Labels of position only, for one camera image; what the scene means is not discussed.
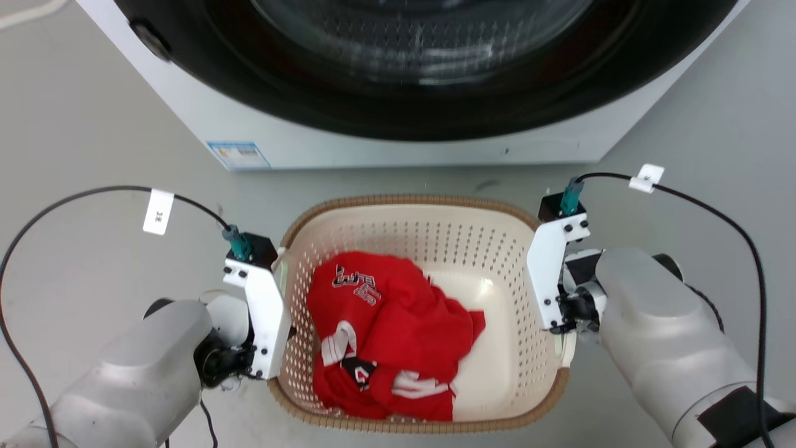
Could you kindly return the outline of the pale left gripper body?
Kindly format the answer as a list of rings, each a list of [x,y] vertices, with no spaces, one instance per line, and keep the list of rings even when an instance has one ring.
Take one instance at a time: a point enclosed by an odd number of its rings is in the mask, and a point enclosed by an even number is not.
[[[289,261],[287,261],[286,252],[287,248],[277,249],[277,259],[272,264],[275,283],[283,301],[287,297],[287,286],[289,283]]]

